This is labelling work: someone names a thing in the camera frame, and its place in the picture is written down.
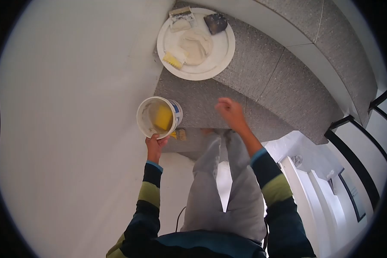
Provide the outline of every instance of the white plastic bucket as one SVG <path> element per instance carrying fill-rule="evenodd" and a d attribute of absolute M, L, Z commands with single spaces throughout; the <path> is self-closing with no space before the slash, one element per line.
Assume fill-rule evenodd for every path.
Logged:
<path fill-rule="evenodd" d="M 149 118 L 149 107 L 153 103 L 158 101 L 165 102 L 172 110 L 172 114 L 173 114 L 172 127 L 166 133 L 157 132 L 154 128 L 152 121 Z M 175 100 L 167 100 L 162 97 L 150 97 L 144 100 L 139 105 L 138 111 L 136 112 L 136 121 L 138 123 L 139 129 L 148 138 L 151 138 L 152 135 L 155 133 L 159 133 L 158 139 L 162 139 L 170 135 L 173 131 L 175 131 L 176 127 L 181 123 L 182 117 L 183 117 L 182 108 L 179 105 L 179 103 L 176 102 Z"/>

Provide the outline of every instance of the green stripe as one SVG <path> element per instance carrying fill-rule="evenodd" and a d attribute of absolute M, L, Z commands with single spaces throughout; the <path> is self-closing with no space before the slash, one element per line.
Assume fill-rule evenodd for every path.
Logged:
<path fill-rule="evenodd" d="M 147 201 L 157 208 L 160 206 L 160 189 L 149 182 L 142 182 L 138 200 Z"/>
<path fill-rule="evenodd" d="M 126 256 L 123 255 L 122 251 L 119 249 L 119 247 L 114 250 L 112 253 L 107 253 L 106 258 L 126 258 Z"/>
<path fill-rule="evenodd" d="M 263 192 L 267 207 L 278 201 L 284 201 L 293 195 L 284 174 L 274 177 L 271 181 L 265 184 L 261 191 Z"/>

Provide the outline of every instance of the gray speckled tile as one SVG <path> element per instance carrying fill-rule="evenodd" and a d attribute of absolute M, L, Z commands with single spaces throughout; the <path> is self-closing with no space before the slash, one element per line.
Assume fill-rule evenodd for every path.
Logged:
<path fill-rule="evenodd" d="M 277 140 L 295 130 L 257 102 L 248 99 L 244 111 L 248 126 L 260 142 Z"/>
<path fill-rule="evenodd" d="M 314 42 L 321 16 L 322 0 L 255 0 L 275 11 Z"/>
<path fill-rule="evenodd" d="M 180 127 L 228 128 L 214 106 L 219 97 L 230 97 L 245 106 L 246 97 L 213 79 L 183 80 L 163 69 L 155 96 L 176 100 L 182 107 Z"/>
<path fill-rule="evenodd" d="M 204 8 L 187 2 L 176 2 L 174 8 L 185 6 Z M 207 9 L 221 13 L 212 8 Z M 222 14 L 227 18 L 235 35 L 235 53 L 227 68 L 213 79 L 253 100 L 258 100 L 284 47 L 251 25 Z"/>
<path fill-rule="evenodd" d="M 331 0 L 324 0 L 315 45 L 341 77 L 365 127 L 369 120 L 368 107 L 377 93 L 376 79 L 354 29 Z"/>
<path fill-rule="evenodd" d="M 315 144 L 328 142 L 325 131 L 343 116 L 324 85 L 288 50 L 284 51 L 258 103 Z"/>

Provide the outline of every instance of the gray pants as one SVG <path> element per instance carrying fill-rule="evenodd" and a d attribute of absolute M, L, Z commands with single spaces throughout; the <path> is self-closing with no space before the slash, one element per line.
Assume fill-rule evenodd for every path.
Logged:
<path fill-rule="evenodd" d="M 264 201 L 250 158 L 241 137 L 234 131 L 225 134 L 232 187 L 227 212 L 223 212 L 217 189 L 221 136 L 206 136 L 206 149 L 193 167 L 184 225 L 181 231 L 210 230 L 230 232 L 261 242 L 267 233 Z"/>

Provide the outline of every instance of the yellow sponge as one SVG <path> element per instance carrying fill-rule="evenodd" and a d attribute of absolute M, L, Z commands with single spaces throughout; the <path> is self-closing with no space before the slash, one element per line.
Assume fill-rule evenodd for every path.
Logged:
<path fill-rule="evenodd" d="M 185 49 L 179 46 L 173 46 L 166 51 L 163 60 L 175 66 L 177 69 L 181 69 L 188 55 L 189 53 Z"/>
<path fill-rule="evenodd" d="M 168 106 L 161 105 L 156 113 L 154 125 L 164 131 L 169 131 L 172 126 L 172 111 Z"/>
<path fill-rule="evenodd" d="M 163 57 L 163 60 L 168 62 L 169 64 L 175 66 L 177 69 L 182 68 L 182 63 L 178 61 L 178 59 L 175 58 L 171 53 L 166 51 L 165 56 Z"/>

